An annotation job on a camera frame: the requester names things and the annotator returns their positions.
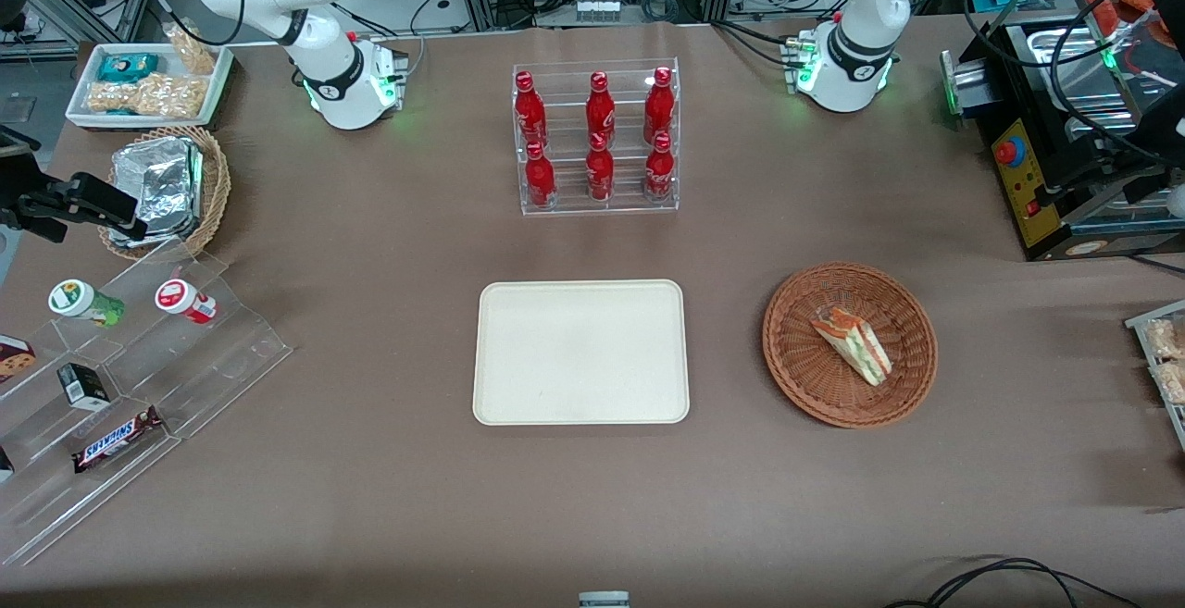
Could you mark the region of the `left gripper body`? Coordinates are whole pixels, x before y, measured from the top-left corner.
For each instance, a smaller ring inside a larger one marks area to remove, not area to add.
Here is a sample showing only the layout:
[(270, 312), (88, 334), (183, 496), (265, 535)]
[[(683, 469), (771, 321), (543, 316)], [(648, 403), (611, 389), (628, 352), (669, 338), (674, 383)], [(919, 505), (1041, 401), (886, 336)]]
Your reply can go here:
[(1153, 193), (1181, 181), (1184, 166), (1184, 140), (1181, 140), (1181, 115), (1184, 115), (1184, 87), (1168, 90), (1144, 111), (1129, 142), (1136, 153), (1130, 156), (1129, 203), (1142, 201)]

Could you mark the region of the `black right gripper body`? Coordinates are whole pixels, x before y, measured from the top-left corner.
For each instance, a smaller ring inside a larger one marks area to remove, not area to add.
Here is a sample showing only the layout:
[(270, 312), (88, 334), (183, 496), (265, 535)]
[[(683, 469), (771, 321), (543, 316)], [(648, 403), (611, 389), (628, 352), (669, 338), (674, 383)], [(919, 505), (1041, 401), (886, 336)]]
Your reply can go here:
[(32, 183), (4, 181), (1, 186), (1, 224), (13, 231), (34, 233), (49, 242), (63, 242), (68, 226), (62, 220), (64, 205), (45, 186)]

